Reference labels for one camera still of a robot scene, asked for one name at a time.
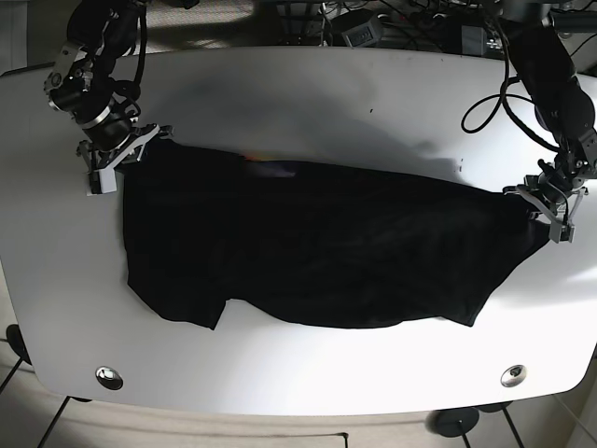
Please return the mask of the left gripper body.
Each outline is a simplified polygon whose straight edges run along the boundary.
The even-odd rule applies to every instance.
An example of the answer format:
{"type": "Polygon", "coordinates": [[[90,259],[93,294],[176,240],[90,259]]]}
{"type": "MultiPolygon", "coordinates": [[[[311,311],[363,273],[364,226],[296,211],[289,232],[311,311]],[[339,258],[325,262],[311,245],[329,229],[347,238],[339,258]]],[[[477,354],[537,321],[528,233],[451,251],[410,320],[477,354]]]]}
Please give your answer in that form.
{"type": "Polygon", "coordinates": [[[572,243],[575,234],[573,218],[582,200],[588,195],[584,182],[574,181],[571,187],[559,187],[547,175],[527,175],[522,184],[503,188],[504,194],[516,194],[535,208],[535,216],[549,221],[549,239],[554,243],[572,243]]]}

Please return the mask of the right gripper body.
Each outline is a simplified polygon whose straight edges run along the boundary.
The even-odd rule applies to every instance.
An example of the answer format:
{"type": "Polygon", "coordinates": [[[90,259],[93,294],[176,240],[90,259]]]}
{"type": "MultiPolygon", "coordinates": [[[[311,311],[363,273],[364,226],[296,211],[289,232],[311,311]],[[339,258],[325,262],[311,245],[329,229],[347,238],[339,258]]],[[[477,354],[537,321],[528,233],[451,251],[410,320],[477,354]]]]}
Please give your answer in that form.
{"type": "Polygon", "coordinates": [[[115,148],[103,151],[89,141],[81,141],[76,149],[76,155],[85,162],[87,172],[88,196],[102,195],[116,192],[117,168],[122,163],[139,162],[145,153],[146,145],[157,137],[171,137],[174,127],[148,124],[143,128],[134,128],[132,133],[115,148]]]}

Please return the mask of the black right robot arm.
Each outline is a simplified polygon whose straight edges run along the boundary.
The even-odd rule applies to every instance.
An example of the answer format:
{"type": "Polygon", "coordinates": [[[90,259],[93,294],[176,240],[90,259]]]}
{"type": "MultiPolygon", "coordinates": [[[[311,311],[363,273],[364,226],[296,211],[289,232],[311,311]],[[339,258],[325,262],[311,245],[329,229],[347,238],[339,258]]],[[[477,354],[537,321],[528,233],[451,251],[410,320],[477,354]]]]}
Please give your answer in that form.
{"type": "Polygon", "coordinates": [[[148,142],[170,126],[136,125],[146,65],[147,1],[82,1],[44,82],[49,105],[71,116],[87,136],[76,149],[88,172],[88,194],[115,192],[117,169],[140,161],[148,142]]]}

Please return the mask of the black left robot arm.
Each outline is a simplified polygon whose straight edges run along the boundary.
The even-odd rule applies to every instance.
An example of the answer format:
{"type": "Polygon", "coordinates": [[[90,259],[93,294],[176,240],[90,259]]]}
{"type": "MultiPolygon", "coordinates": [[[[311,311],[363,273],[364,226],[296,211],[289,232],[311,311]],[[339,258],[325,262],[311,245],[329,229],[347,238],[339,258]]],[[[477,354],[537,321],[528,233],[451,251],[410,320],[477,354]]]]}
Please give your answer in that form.
{"type": "Polygon", "coordinates": [[[532,204],[550,221],[549,238],[555,243],[573,240],[573,216],[588,194],[584,183],[596,177],[596,111],[576,76],[573,61],[549,19],[507,21],[498,19],[496,27],[508,61],[516,76],[507,77],[500,93],[519,81],[530,96],[539,124],[550,132],[553,145],[540,138],[512,111],[507,100],[503,107],[508,117],[529,138],[555,153],[552,163],[540,160],[539,175],[504,188],[532,204]]]}

